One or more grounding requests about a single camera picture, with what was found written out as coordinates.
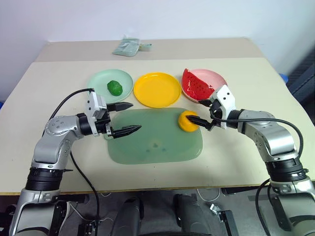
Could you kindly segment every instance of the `translucent green tray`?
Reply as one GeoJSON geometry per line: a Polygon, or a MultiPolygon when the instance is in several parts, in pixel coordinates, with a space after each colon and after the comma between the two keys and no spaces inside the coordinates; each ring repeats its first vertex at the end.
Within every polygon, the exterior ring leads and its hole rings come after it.
{"type": "Polygon", "coordinates": [[[188,133],[178,126],[183,108],[139,109],[119,112],[114,129],[131,124],[142,127],[122,138],[108,140],[108,152],[120,164],[147,164],[187,161],[202,151],[200,129],[188,133]]]}

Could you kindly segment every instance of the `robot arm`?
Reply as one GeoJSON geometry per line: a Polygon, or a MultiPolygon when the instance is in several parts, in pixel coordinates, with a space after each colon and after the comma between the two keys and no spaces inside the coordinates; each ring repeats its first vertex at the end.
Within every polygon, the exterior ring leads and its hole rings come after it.
{"type": "Polygon", "coordinates": [[[210,107],[213,121],[187,116],[191,122],[209,131],[215,126],[234,128],[254,141],[270,175],[270,184],[278,194],[273,208],[279,225],[299,236],[315,234],[315,189],[306,175],[308,170],[300,162],[302,150],[298,153],[288,130],[268,112],[236,110],[235,98],[226,85],[200,103],[210,107]]]}
{"type": "Polygon", "coordinates": [[[109,112],[131,106],[126,102],[107,105],[100,95],[91,92],[86,115],[60,116],[48,121],[34,149],[28,180],[10,226],[10,236],[58,235],[61,206],[56,202],[73,142],[90,134],[98,136],[102,133],[118,138],[137,131],[140,125],[121,130],[113,130],[110,126],[109,112]]]}

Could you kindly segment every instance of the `green vegetable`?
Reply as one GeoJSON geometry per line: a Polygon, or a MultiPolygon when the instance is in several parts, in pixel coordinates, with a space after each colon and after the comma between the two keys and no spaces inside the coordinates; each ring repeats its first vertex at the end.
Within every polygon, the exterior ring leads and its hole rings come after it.
{"type": "Polygon", "coordinates": [[[107,84],[107,89],[114,96],[119,96],[123,93],[123,87],[115,80],[107,84]]]}

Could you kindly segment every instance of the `lemon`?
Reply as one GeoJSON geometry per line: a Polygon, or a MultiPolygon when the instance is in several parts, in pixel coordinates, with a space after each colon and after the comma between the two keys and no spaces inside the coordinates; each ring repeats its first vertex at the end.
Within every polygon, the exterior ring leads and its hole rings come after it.
{"type": "Polygon", "coordinates": [[[184,111],[178,117],[179,127],[186,132],[194,132],[198,129],[198,125],[192,123],[186,116],[198,116],[196,112],[184,111]]]}

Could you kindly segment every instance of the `white wire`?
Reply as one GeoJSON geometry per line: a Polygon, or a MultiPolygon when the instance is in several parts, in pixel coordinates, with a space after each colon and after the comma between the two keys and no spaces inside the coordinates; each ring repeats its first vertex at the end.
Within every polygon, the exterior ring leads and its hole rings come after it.
{"type": "Polygon", "coordinates": [[[83,219],[83,220],[85,220],[85,221],[91,221],[91,220],[88,220],[88,219],[86,219],[86,218],[84,218],[82,215],[81,215],[81,213],[70,203],[70,206],[72,207],[72,209],[78,214],[78,216],[81,218],[81,219],[83,219]]]}
{"type": "Polygon", "coordinates": [[[103,193],[101,193],[101,195],[103,196],[103,197],[108,197],[109,195],[111,195],[112,193],[108,193],[108,194],[103,194],[103,193]]]}
{"type": "Polygon", "coordinates": [[[104,219],[100,219],[100,221],[110,220],[111,222],[114,222],[114,220],[110,217],[105,217],[104,219]]]}
{"type": "MultiPolygon", "coordinates": [[[[72,209],[78,214],[78,216],[79,216],[81,219],[83,219],[83,220],[85,220],[85,221],[91,221],[91,220],[88,220],[88,219],[84,218],[84,217],[82,216],[82,214],[81,214],[71,203],[70,203],[70,206],[71,206],[72,209]]],[[[114,222],[114,220],[113,220],[112,218],[110,218],[110,217],[105,217],[105,218],[103,218],[103,219],[100,219],[99,221],[105,221],[105,220],[110,220],[110,221],[114,222]]]]}
{"type": "Polygon", "coordinates": [[[67,218],[69,217],[69,214],[70,214],[70,202],[66,202],[66,204],[67,204],[67,211],[66,211],[63,223],[61,224],[59,231],[63,228],[63,225],[64,225],[65,221],[67,220],[67,218]]]}
{"type": "Polygon", "coordinates": [[[205,202],[213,202],[213,201],[215,201],[216,199],[219,198],[220,193],[221,193],[221,188],[219,188],[218,195],[217,195],[215,198],[211,199],[211,200],[206,200],[206,199],[204,199],[204,198],[201,196],[201,194],[200,194],[200,192],[199,192],[199,189],[197,189],[197,193],[198,193],[199,197],[200,197],[202,200],[204,200],[205,202]]]}

